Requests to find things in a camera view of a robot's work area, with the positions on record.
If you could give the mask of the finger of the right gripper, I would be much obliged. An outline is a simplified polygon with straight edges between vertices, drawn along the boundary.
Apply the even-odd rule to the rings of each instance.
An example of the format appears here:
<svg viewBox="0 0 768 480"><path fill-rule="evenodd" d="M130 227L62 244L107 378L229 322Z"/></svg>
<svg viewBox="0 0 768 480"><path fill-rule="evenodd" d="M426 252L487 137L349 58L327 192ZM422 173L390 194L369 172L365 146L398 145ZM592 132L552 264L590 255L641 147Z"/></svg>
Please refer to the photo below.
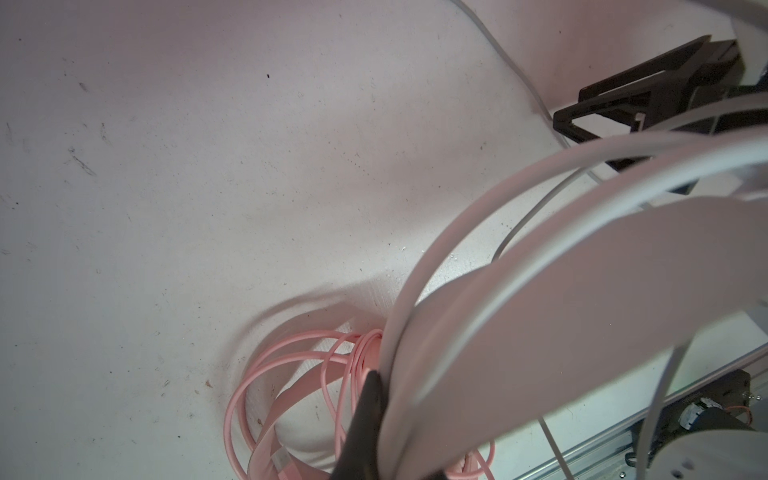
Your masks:
<svg viewBox="0 0 768 480"><path fill-rule="evenodd" d="M662 72L677 70L710 40L710 35L698 37L639 65L588 85L579 91L578 101L592 99Z"/></svg>
<svg viewBox="0 0 768 480"><path fill-rule="evenodd" d="M684 98L590 98L557 110L553 127L576 144L637 133L691 108Z"/></svg>

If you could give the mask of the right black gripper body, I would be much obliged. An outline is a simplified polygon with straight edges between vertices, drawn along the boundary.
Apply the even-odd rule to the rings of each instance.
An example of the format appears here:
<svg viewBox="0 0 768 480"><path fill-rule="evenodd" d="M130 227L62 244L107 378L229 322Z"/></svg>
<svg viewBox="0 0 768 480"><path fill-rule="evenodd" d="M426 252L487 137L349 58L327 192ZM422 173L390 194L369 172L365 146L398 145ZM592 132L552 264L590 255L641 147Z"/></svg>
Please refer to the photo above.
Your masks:
<svg viewBox="0 0 768 480"><path fill-rule="evenodd" d="M748 61L737 43L724 56L711 60L697 71L700 80L689 99L687 110L693 110L721 100L767 92L767 60ZM767 109L735 112L702 119L678 127L678 131L716 135L731 130L766 125Z"/></svg>

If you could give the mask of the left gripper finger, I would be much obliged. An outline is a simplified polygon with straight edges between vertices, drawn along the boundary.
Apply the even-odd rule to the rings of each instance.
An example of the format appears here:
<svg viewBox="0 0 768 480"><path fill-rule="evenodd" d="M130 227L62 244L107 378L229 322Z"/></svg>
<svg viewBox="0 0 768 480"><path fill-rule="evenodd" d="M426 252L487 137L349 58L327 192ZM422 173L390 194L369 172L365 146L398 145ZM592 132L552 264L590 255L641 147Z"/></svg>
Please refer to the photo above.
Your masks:
<svg viewBox="0 0 768 480"><path fill-rule="evenodd" d="M379 478L378 439L386 407L387 396L381 376L377 371L369 371L330 480Z"/></svg>

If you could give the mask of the pink cat-ear headphones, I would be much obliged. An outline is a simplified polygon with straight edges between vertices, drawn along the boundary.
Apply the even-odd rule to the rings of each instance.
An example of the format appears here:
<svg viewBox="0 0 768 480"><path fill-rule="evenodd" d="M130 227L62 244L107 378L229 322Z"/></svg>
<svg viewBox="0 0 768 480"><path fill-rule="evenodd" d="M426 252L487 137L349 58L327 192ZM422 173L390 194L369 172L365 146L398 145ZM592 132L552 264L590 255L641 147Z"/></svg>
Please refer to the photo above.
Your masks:
<svg viewBox="0 0 768 480"><path fill-rule="evenodd" d="M267 347L249 364L230 397L223 426L228 461L239 479L328 479L330 474L298 459L282 445L278 421L312 394L322 395L333 422L335 466L341 466L348 428L345 412L356 414L363 404L364 381L379 366L383 331L364 333L314 330L288 336ZM246 396L250 386L273 370L293 363L315 363L290 387L279 393L253 433Z"/></svg>

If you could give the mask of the white headphones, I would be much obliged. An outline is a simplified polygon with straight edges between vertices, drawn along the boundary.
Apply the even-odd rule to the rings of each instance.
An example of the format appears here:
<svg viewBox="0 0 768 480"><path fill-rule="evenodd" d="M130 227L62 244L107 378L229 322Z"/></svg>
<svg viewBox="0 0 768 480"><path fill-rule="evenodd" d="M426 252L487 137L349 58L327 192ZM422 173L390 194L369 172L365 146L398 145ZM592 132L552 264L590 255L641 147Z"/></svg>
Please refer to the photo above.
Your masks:
<svg viewBox="0 0 768 480"><path fill-rule="evenodd" d="M767 294L763 93L592 140L494 186L426 250L389 314L377 461L420 479L558 410ZM636 166L563 206L488 265L424 288L484 220L606 160Z"/></svg>

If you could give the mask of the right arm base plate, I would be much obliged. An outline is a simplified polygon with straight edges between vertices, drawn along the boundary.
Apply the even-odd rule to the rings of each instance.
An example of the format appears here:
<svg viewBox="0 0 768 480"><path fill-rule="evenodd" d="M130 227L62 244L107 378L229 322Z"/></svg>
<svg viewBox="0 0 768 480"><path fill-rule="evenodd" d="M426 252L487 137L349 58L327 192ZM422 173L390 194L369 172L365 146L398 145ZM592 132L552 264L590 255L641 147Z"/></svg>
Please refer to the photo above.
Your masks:
<svg viewBox="0 0 768 480"><path fill-rule="evenodd" d="M648 463L667 444L691 433L752 430L750 393L750 374L736 370L664 407L652 437Z"/></svg>

